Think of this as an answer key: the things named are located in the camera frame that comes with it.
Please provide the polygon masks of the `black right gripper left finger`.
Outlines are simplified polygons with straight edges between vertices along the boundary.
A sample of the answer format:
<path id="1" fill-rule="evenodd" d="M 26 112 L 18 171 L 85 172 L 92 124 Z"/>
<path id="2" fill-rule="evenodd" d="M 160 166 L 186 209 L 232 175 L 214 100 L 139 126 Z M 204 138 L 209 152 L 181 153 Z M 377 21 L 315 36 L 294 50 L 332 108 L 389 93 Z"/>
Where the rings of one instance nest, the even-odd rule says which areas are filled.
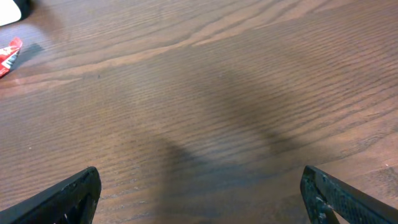
<path id="1" fill-rule="evenodd" d="M 99 172 L 87 167 L 1 211 L 1 223 L 91 223 L 100 193 Z"/>

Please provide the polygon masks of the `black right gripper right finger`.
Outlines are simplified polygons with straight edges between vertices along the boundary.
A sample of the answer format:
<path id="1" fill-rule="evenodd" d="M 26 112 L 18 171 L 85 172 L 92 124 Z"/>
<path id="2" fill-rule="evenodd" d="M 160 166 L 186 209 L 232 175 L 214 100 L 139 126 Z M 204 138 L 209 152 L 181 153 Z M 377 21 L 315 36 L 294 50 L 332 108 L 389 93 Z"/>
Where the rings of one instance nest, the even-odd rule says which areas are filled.
<path id="1" fill-rule="evenodd" d="M 397 223 L 397 209 L 330 174 L 306 166 L 300 191 L 311 223 Z"/>

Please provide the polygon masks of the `red snack stick packet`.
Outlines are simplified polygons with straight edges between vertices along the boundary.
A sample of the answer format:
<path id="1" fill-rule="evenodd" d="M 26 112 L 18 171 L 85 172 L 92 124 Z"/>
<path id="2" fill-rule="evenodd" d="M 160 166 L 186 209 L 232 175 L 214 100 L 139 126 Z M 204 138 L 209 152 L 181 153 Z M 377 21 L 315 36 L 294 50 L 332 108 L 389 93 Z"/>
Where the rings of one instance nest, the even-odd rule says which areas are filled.
<path id="1" fill-rule="evenodd" d="M 1 49 L 1 78 L 10 72 L 16 58 L 19 56 L 23 42 L 20 38 L 15 37 L 7 47 Z"/>

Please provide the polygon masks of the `white barcode scanner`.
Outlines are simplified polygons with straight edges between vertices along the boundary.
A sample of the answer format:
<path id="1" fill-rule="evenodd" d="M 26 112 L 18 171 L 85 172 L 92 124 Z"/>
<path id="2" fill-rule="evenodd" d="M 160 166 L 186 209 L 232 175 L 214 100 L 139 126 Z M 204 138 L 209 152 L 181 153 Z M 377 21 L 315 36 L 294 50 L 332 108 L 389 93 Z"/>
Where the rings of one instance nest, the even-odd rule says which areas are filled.
<path id="1" fill-rule="evenodd" d="M 21 21 L 32 11 L 31 0 L 0 0 L 1 26 Z"/>

